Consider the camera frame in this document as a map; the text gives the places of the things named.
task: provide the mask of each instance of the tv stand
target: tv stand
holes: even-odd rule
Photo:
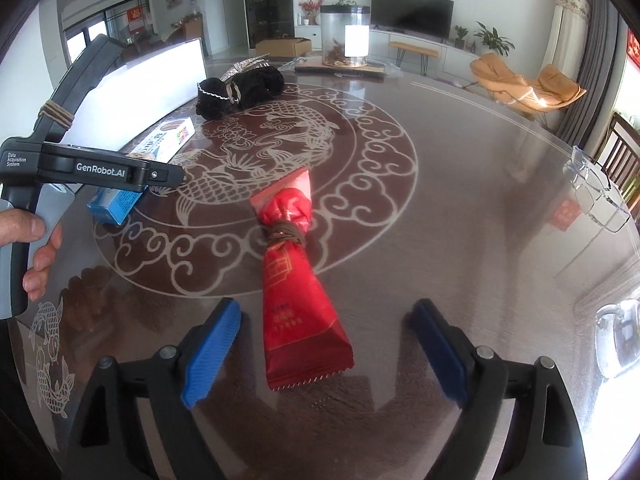
[[[398,50],[389,47],[389,43],[408,43],[423,49],[435,50],[439,53],[436,63],[429,65],[427,76],[441,77],[442,79],[459,80],[462,84],[475,81],[469,64],[479,56],[467,50],[460,50],[443,43],[440,39],[429,39],[416,34],[396,32],[394,30],[382,30],[372,28],[369,33],[369,56],[372,59],[396,64]],[[420,74],[425,67],[421,64],[420,54],[407,52],[402,61],[402,70]]]

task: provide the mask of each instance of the metal screw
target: metal screw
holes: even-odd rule
[[[160,349],[160,357],[162,359],[173,359],[178,353],[178,349],[173,345],[163,346]]]
[[[543,355],[540,358],[540,364],[542,365],[543,368],[546,368],[547,370],[551,370],[554,368],[554,366],[556,366],[556,363],[554,362],[554,360],[551,357],[547,357],[546,355]]]
[[[488,346],[479,346],[476,348],[476,353],[478,354],[478,357],[481,357],[482,359],[493,359],[495,355],[494,351]]]
[[[112,364],[113,364],[113,357],[111,357],[110,355],[102,356],[102,357],[98,360],[98,366],[99,366],[100,368],[102,368],[103,370],[104,370],[105,368],[109,368]]]

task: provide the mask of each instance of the orange chair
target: orange chair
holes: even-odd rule
[[[471,72],[496,102],[526,114],[564,108],[586,92],[553,65],[545,66],[538,79],[527,80],[509,70],[502,58],[493,52],[472,61]]]

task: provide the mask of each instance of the glass container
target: glass container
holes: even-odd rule
[[[357,68],[367,64],[371,8],[330,5],[320,7],[322,63]]]

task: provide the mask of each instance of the wooden bench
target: wooden bench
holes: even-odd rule
[[[432,48],[426,48],[423,46],[412,45],[409,43],[402,43],[401,41],[389,41],[389,48],[398,49],[398,55],[396,56],[397,67],[402,65],[402,60],[404,60],[404,54],[406,54],[407,50],[420,54],[420,74],[423,76],[427,75],[429,58],[433,57],[435,59],[438,59],[440,57],[440,53],[437,50],[433,50]]]

